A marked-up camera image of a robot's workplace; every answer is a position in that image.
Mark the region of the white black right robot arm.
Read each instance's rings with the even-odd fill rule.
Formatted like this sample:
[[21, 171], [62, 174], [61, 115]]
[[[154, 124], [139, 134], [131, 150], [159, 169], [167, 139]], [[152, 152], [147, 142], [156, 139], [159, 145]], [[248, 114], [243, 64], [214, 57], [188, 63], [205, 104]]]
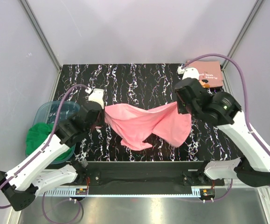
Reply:
[[270, 186], [270, 147], [255, 130], [249, 130], [246, 115], [227, 92], [210, 94], [196, 78], [185, 78], [174, 87], [180, 114], [191, 114], [225, 133], [243, 153], [233, 161], [209, 161], [197, 173], [199, 183], [216, 179], [239, 179], [251, 187]]

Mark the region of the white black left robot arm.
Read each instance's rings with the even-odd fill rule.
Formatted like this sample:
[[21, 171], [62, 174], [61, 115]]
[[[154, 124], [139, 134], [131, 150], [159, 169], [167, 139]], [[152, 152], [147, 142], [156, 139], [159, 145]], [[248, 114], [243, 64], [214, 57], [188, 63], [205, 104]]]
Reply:
[[56, 123], [53, 132], [23, 162], [7, 172], [0, 171], [0, 192], [10, 207], [21, 211], [45, 191], [68, 183], [83, 184], [85, 165], [77, 161], [45, 175], [41, 172], [58, 156], [81, 142], [90, 130], [104, 124], [104, 104], [88, 101], [67, 120]]

